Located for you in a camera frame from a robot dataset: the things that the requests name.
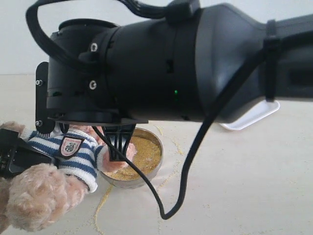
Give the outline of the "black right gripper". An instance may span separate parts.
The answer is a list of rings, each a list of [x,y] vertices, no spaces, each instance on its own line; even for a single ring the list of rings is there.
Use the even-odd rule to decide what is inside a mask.
[[[109,145],[110,161],[124,162],[135,124],[148,123],[148,117],[134,116],[120,111],[48,111],[48,117],[56,122],[69,125],[102,126]]]

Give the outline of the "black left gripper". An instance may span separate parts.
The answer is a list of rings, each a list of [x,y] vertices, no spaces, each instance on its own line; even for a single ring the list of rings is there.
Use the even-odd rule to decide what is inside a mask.
[[[13,178],[33,165],[58,165],[58,160],[28,145],[18,137],[18,133],[0,130],[0,176]]]

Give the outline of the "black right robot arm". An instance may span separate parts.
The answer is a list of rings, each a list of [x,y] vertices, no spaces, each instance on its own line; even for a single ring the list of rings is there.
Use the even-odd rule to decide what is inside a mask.
[[[159,16],[119,26],[73,19],[51,35],[73,62],[50,58],[48,117],[99,124],[119,161],[138,123],[230,123],[265,98],[313,97],[313,17],[260,23],[230,4],[175,0]]]

